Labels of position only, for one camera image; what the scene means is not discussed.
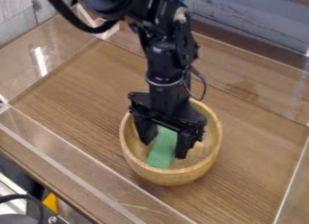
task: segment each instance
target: wood grain surface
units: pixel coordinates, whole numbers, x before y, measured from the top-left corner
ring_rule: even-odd
[[[226,58],[241,52],[222,50],[209,54],[214,62],[222,60],[223,64]],[[250,61],[242,67],[259,70],[265,60],[253,57]],[[308,128],[210,88],[203,102],[217,112],[223,126],[215,165],[191,184],[172,188],[152,185],[130,169],[118,140],[119,124],[130,104],[127,93],[147,90],[144,64],[143,57],[106,42],[95,42],[15,101],[15,107],[198,223],[271,223]],[[31,168],[36,178],[45,182],[56,180],[56,172],[48,173],[48,165],[39,166],[35,158],[27,164],[28,168],[35,164],[40,168]],[[84,174],[95,173],[87,163],[83,169]],[[98,175],[98,180],[100,177],[104,183],[104,176]],[[53,183],[51,189],[63,190],[75,206],[87,202],[95,206],[82,194],[71,197],[73,193],[64,188],[69,185]]]

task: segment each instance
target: wooden table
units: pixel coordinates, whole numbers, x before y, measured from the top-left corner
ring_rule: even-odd
[[[128,111],[127,93],[147,90],[140,55],[111,43],[92,42],[12,105],[197,223],[273,223],[309,134],[302,125],[308,110],[298,105],[308,100],[308,76],[300,69],[222,42],[202,36],[198,40],[203,60],[197,66],[217,86],[209,88],[203,102],[222,121],[223,145],[209,174],[187,185],[167,188],[146,182],[128,168],[120,152],[118,129]],[[131,34],[126,42],[134,49]],[[301,100],[293,104],[296,116],[286,98],[296,97],[290,88],[300,79],[306,83],[297,95]],[[293,116],[285,118],[289,111]],[[95,222],[112,219],[114,211],[106,212],[110,208],[83,193],[73,177],[65,178],[20,143],[12,140],[0,150]],[[82,164],[84,180],[106,183],[88,160],[71,161]]]

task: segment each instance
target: green sponge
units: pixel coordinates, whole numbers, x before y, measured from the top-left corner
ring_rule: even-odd
[[[159,169],[168,169],[174,162],[178,143],[178,133],[164,127],[158,127],[158,137],[148,154],[147,164]]]

